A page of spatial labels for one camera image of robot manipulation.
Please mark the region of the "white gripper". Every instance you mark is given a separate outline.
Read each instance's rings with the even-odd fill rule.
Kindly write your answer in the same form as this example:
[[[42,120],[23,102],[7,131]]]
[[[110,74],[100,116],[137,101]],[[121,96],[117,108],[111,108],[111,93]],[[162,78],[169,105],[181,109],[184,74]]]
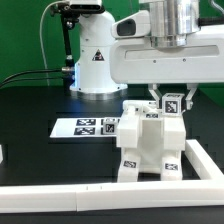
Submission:
[[[203,26],[175,48],[153,48],[148,37],[118,40],[110,51],[110,74],[116,83],[149,84],[157,106],[157,84],[187,84],[190,110],[198,83],[224,82],[224,25]]]

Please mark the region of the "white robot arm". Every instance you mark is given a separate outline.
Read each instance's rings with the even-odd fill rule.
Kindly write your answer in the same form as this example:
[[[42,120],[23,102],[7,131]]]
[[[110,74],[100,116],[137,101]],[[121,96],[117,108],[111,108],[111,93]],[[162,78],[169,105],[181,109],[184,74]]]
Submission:
[[[185,84],[186,107],[200,83],[224,83],[224,9],[201,18],[199,0],[139,0],[140,10],[81,41],[79,72],[97,63],[115,84]]]

